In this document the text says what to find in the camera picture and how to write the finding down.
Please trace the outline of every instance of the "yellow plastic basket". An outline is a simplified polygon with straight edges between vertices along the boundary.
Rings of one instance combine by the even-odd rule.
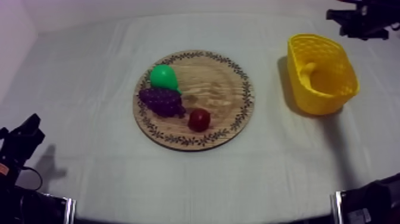
[[[301,110],[315,115],[334,113],[358,93],[357,77],[338,43],[298,34],[288,44],[287,69]]]

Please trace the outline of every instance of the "wooden plate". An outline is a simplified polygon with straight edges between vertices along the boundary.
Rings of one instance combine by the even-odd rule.
[[[185,117],[163,118],[138,98],[150,87],[154,66],[168,64],[182,91]],[[194,108],[211,113],[210,128],[194,132],[187,126]],[[234,138],[247,124],[254,109],[254,89],[249,77],[229,58],[209,51],[182,51],[157,61],[139,79],[133,96],[133,115],[140,129],[153,141],[180,151],[200,151],[217,147]]]

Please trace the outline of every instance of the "white tablecloth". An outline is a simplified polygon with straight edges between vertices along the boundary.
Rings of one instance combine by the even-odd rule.
[[[287,105],[286,41],[300,32],[340,42],[360,79],[360,94],[335,116],[304,117]],[[400,41],[338,33],[323,18],[182,14],[42,34],[0,105],[0,125],[38,113],[46,138],[27,165],[43,174],[43,191],[77,199],[80,217],[269,223],[327,214],[329,194],[400,170]],[[254,84],[247,127],[211,151],[165,149],[132,115],[142,73],[185,49],[230,57]]]

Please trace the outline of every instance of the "small red apple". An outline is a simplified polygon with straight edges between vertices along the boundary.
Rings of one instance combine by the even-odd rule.
[[[210,121],[210,113],[207,110],[197,108],[190,113],[187,125],[195,132],[203,132],[208,129]]]

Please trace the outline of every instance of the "grape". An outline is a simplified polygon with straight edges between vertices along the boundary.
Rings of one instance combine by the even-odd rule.
[[[139,91],[139,99],[161,117],[173,117],[176,114],[182,118],[186,109],[177,91],[165,88],[143,89]]]

